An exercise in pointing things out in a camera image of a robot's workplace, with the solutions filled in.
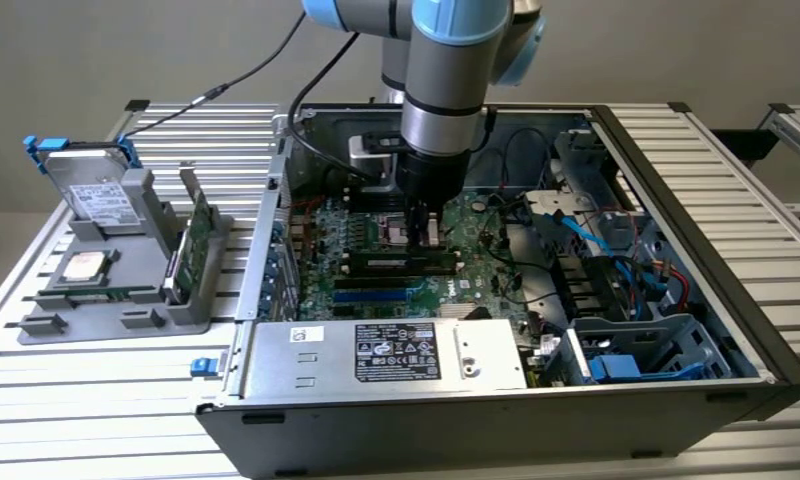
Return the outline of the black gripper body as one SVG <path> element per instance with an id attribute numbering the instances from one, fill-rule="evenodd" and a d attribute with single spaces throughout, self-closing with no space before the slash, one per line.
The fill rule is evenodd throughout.
<path id="1" fill-rule="evenodd" d="M 398 159 L 398 187 L 430 212 L 440 212 L 462 192 L 471 152 L 435 156 L 412 150 Z"/>

